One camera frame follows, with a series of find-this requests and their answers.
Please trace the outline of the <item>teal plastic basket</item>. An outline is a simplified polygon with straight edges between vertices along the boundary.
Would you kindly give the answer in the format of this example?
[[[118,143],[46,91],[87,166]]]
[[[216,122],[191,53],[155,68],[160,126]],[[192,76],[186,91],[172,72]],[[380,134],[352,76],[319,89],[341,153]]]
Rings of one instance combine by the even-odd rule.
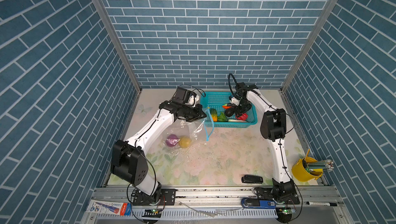
[[[200,99],[200,104],[203,106],[203,110],[208,108],[213,108],[217,111],[217,114],[220,115],[221,112],[224,112],[225,109],[222,107],[223,105],[229,103],[229,96],[231,93],[229,92],[206,92],[206,96]],[[250,125],[257,124],[257,112],[254,105],[247,112],[247,119],[245,122],[214,122],[215,128],[247,128]]]

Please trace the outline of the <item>yellow potato toy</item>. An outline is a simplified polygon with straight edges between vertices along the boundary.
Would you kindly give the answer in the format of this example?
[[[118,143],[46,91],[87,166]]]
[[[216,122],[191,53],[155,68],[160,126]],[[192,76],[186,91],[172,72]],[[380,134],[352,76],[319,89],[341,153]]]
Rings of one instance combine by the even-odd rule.
[[[179,144],[179,146],[180,146],[182,149],[187,149],[187,148],[189,148],[189,147],[191,146],[192,140],[191,140],[191,138],[188,137],[188,136],[181,136],[181,137],[179,138],[178,144]]]

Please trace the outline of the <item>purple onion toy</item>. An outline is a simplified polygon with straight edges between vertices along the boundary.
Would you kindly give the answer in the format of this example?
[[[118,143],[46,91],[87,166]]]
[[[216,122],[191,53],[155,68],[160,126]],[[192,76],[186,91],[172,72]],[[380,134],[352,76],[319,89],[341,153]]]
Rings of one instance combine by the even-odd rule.
[[[166,140],[165,143],[168,147],[175,147],[178,143],[179,143],[180,139],[178,136],[176,136],[175,134],[170,134]]]

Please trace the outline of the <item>clear zip top bag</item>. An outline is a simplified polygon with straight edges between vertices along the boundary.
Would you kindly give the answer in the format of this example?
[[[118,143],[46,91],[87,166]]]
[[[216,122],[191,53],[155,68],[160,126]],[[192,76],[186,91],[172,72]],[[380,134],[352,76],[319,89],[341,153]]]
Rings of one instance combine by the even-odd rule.
[[[163,132],[162,141],[165,148],[172,153],[188,150],[193,145],[207,144],[213,133],[214,120],[210,109],[204,109],[206,117],[194,122],[177,120]]]

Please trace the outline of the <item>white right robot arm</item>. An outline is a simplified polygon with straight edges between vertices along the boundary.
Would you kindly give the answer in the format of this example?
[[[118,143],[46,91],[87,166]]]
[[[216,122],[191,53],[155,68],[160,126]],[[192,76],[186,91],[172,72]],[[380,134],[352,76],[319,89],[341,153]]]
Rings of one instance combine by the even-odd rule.
[[[270,103],[255,85],[237,85],[233,96],[240,100],[240,105],[248,103],[263,113],[260,133],[268,141],[273,157],[274,173],[272,178],[272,198],[277,203],[284,203],[297,196],[285,151],[285,137],[287,134],[287,113],[283,108],[277,108]]]

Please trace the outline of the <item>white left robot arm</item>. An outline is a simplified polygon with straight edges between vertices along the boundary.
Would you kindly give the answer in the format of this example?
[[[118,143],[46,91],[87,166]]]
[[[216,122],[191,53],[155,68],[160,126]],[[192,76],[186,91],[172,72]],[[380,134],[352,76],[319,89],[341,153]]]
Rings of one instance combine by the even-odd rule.
[[[149,175],[148,170],[153,165],[146,157],[146,153],[175,120],[181,118],[186,122],[194,122],[206,117],[201,104],[189,106],[172,101],[163,102],[153,118],[140,131],[126,140],[118,140],[114,143],[111,173],[145,193],[150,202],[158,202],[161,183],[158,182],[157,176]]]

